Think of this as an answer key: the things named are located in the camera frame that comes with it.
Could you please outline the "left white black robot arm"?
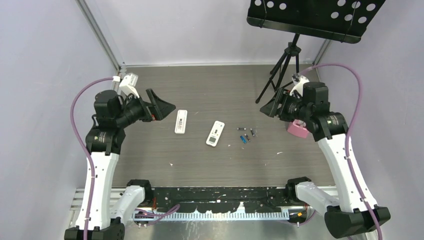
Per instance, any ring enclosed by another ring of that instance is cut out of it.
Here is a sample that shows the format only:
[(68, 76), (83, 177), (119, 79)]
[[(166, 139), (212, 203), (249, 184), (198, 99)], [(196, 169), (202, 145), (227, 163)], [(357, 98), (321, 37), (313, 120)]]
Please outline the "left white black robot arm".
[(126, 137), (125, 128), (137, 121), (160, 121), (176, 106), (160, 99), (149, 88), (149, 102), (133, 93), (123, 99), (115, 90), (95, 96), (93, 126), (82, 142), (87, 157), (87, 177), (82, 207), (75, 226), (64, 233), (66, 240), (122, 240), (136, 208), (148, 207), (154, 199), (149, 180), (132, 179), (123, 195), (111, 205), (113, 177)]

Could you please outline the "white remote with buttons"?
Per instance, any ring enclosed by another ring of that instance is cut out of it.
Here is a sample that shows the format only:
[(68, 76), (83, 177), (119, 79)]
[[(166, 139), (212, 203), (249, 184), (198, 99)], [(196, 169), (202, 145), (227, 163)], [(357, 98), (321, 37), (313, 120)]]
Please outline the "white remote with buttons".
[(206, 141), (205, 141), (206, 145), (211, 147), (216, 147), (222, 135), (224, 127), (225, 127), (225, 123), (216, 120), (214, 124), (212, 125), (210, 133), (208, 134), (208, 137), (206, 138)]

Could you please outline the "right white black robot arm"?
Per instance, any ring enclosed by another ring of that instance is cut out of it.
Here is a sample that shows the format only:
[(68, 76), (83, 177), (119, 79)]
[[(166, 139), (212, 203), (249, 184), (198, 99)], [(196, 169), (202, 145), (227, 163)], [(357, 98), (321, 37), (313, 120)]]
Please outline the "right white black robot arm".
[(307, 82), (302, 88), (302, 95), (298, 96), (279, 88), (260, 111), (281, 121), (300, 120), (306, 124), (327, 160), (338, 196), (326, 193), (307, 177), (298, 177), (287, 181), (287, 202), (304, 202), (313, 207), (336, 239), (380, 232), (381, 226), (391, 219), (391, 213), (387, 207), (378, 205), (361, 175), (344, 116), (330, 110), (329, 90), (324, 83)]

